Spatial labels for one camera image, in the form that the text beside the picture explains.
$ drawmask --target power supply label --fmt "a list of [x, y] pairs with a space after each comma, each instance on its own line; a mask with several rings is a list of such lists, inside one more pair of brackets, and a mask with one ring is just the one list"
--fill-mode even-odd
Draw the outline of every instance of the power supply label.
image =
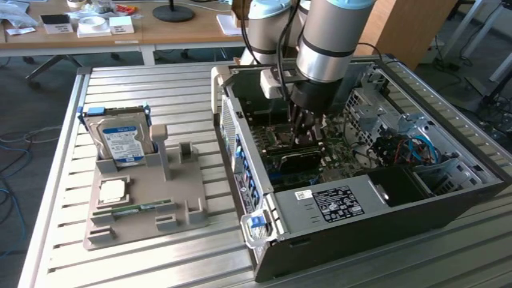
[[313, 198], [329, 223], [365, 213], [348, 186], [315, 192]]

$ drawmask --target black lamp base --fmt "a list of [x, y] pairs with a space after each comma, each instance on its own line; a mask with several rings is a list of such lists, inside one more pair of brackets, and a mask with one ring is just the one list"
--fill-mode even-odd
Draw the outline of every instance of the black lamp base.
[[172, 11], [169, 6], [164, 5], [153, 9], [153, 16], [165, 22], [184, 22], [193, 18], [195, 13], [184, 6], [175, 6]]

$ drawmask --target white box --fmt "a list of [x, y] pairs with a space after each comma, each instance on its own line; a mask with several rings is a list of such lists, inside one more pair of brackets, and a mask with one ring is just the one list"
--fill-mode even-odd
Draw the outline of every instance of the white box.
[[72, 33], [69, 16], [64, 14], [40, 15], [43, 25], [48, 34]]
[[87, 31], [87, 30], [81, 29], [79, 26], [77, 36], [79, 36], [79, 38], [112, 36], [112, 33], [111, 33], [111, 29], [108, 27], [103, 30]]
[[112, 34], [135, 33], [133, 24], [129, 16], [111, 17], [109, 26]]

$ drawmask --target black device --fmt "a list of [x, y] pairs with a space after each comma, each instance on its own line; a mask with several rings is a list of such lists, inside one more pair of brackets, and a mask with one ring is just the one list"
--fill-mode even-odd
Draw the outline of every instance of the black device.
[[175, 0], [169, 0], [168, 5], [153, 9], [153, 16], [165, 22], [184, 22], [195, 17], [195, 13], [192, 9], [175, 5]]
[[256, 282], [441, 228], [512, 182], [408, 69], [353, 58], [321, 130], [299, 141], [263, 69], [229, 67], [215, 116]]

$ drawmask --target wooden cabinet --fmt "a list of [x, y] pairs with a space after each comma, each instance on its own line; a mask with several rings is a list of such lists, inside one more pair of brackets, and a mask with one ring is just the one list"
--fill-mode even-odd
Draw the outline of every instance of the wooden cabinet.
[[[361, 42], [393, 54], [415, 69], [457, 0], [377, 0]], [[356, 55], [375, 54], [357, 46]]]

